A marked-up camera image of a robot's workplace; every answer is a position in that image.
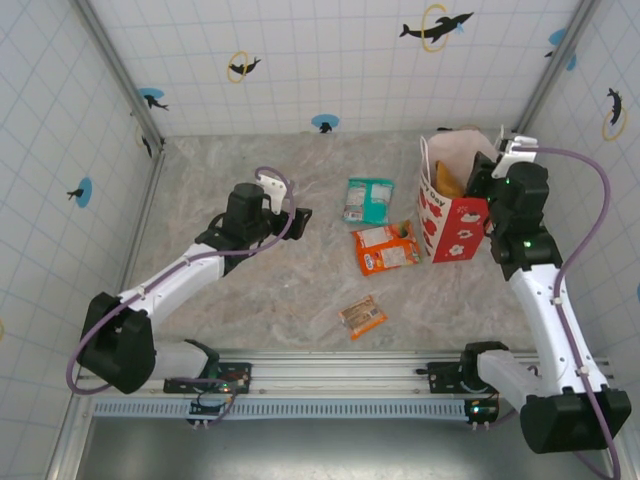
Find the orange Krax snack bag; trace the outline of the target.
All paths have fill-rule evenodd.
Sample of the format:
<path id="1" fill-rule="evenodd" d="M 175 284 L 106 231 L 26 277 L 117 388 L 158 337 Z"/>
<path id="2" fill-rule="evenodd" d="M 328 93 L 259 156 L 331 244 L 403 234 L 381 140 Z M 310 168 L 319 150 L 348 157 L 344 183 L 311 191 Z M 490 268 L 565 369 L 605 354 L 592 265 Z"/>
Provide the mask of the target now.
<path id="1" fill-rule="evenodd" d="M 451 200 L 462 198 L 465 195 L 465 189 L 447 166 L 442 161 L 437 161 L 435 167 L 434 186 L 436 192 Z"/>

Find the red white paper bag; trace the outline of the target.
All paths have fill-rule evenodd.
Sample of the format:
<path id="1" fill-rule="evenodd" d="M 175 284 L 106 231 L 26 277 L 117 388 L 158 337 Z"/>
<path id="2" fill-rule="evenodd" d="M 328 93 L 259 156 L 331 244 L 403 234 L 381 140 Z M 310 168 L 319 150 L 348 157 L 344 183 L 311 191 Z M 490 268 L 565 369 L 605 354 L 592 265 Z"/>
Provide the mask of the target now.
<path id="1" fill-rule="evenodd" d="M 474 156 L 481 151 L 492 160 L 497 152 L 488 138 L 477 131 L 439 132 L 420 139 L 421 169 L 418 216 L 427 255 L 434 263 L 470 260 L 480 246 L 488 219 L 483 198 L 454 200 L 441 196 L 434 186 L 437 161 L 442 161 L 465 191 Z"/>

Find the teal snack bag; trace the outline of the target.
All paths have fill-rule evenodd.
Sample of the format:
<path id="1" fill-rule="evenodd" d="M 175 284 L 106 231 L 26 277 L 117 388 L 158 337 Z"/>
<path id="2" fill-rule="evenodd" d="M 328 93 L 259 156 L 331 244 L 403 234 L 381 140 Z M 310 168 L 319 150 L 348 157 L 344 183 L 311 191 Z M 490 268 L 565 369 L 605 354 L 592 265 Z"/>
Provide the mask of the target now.
<path id="1" fill-rule="evenodd" d="M 383 178 L 350 178 L 342 218 L 345 222 L 385 225 L 394 183 Z"/>

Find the orange white snack bag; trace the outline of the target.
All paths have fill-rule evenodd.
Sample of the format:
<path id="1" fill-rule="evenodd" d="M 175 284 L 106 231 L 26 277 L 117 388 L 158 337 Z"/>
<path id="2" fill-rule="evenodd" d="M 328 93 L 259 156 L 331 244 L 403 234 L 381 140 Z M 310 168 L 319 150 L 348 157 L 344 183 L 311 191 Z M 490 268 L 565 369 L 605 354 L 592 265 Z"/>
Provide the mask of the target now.
<path id="1" fill-rule="evenodd" d="M 422 255 L 410 220 L 351 233 L 363 276 L 419 264 Z"/>

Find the small orange brown snack pack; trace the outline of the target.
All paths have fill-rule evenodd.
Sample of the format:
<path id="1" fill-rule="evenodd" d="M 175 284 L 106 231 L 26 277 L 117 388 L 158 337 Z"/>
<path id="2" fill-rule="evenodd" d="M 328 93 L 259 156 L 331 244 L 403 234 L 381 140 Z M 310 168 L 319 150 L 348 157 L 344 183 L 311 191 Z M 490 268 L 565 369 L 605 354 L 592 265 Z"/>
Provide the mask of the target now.
<path id="1" fill-rule="evenodd" d="M 388 316 L 381 310 L 371 295 L 367 295 L 339 312 L 342 324 L 352 341 L 387 321 Z"/>

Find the blue circle dolphin sticker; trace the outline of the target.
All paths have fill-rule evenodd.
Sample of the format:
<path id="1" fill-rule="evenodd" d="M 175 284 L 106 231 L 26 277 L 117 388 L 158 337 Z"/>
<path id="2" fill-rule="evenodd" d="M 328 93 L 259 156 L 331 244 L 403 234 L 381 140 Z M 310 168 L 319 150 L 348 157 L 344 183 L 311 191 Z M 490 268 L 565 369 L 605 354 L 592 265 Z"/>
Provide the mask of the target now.
<path id="1" fill-rule="evenodd" d="M 165 93 L 162 90 L 153 87 L 143 87 L 138 89 L 138 93 L 147 103 L 149 109 L 169 110 L 168 104 L 161 103 L 161 100 L 165 97 Z"/>
<path id="2" fill-rule="evenodd" d="M 83 209 L 86 208 L 93 194 L 93 182 L 89 177 L 81 179 L 77 187 L 72 191 L 67 191 L 68 200 L 73 200 L 75 204 Z"/>
<path id="3" fill-rule="evenodd" d="M 560 45 L 560 43 L 563 41 L 564 37 L 566 34 L 566 29 L 559 29 L 555 32 L 553 32 L 549 37 L 548 37 L 548 42 L 549 44 L 553 47 L 552 50 L 550 50 L 549 52 L 547 52 L 544 57 L 545 58 L 551 58 L 553 56 L 553 54 L 555 53 L 555 49 Z M 566 70 L 567 71 L 572 71 L 575 69 L 577 65 L 577 55 L 575 52 L 572 53 L 571 57 L 569 58 L 567 64 L 566 64 Z"/>
<path id="4" fill-rule="evenodd" d="M 311 121 L 311 125 L 314 126 L 321 134 L 327 134 L 332 132 L 339 126 L 340 118 L 333 114 L 318 114 L 314 116 Z"/>

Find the grey metal panel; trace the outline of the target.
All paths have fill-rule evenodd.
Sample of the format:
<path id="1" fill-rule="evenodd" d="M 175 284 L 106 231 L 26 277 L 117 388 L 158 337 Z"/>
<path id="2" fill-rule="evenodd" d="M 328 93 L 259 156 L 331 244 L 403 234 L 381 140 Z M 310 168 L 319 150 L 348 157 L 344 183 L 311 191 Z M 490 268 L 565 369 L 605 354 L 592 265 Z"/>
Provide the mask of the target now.
<path id="1" fill-rule="evenodd" d="M 489 431 L 418 420 L 100 418 L 78 480 L 598 480 L 574 455 L 536 455 L 515 420 Z"/>

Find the aluminium frame post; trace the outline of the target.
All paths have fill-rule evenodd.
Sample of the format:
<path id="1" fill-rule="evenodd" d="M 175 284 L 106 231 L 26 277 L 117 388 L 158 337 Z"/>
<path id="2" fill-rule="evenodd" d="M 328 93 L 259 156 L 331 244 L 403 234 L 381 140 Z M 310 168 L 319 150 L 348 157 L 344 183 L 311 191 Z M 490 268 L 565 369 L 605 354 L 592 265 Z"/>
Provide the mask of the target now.
<path id="1" fill-rule="evenodd" d="M 530 131 L 546 100 L 566 71 L 566 66 L 576 53 L 580 39 L 602 4 L 603 0 L 579 0 L 575 13 L 565 28 L 563 38 L 555 46 L 550 63 L 536 84 L 524 112 L 511 128 L 512 132 L 526 134 Z"/>
<path id="2" fill-rule="evenodd" d="M 141 126 L 144 136 L 152 147 L 154 157 L 163 150 L 164 137 L 153 120 L 147 103 L 138 93 L 133 78 L 120 58 L 91 0 L 69 0 L 69 3 L 125 97 L 131 116 L 136 120 L 137 125 Z"/>

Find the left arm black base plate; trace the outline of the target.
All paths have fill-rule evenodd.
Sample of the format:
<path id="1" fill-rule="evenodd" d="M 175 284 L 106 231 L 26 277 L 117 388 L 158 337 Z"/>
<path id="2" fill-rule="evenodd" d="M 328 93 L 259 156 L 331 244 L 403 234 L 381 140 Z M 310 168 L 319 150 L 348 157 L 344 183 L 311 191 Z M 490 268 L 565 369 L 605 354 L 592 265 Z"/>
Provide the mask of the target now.
<path id="1" fill-rule="evenodd" d="M 252 364 L 247 362 L 220 362 L 208 370 L 207 381 L 193 379 L 164 381 L 166 394 L 246 394 L 249 392 Z"/>

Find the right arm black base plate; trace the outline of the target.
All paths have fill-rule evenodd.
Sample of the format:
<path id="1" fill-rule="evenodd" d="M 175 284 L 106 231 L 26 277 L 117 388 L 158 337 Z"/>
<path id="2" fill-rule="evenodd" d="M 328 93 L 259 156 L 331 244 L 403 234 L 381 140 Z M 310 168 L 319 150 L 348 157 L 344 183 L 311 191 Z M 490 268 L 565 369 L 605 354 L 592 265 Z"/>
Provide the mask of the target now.
<path id="1" fill-rule="evenodd" d="M 498 391 L 483 381 L 476 367 L 464 366 L 461 362 L 429 362 L 414 370 L 426 379 L 433 394 L 493 395 Z"/>

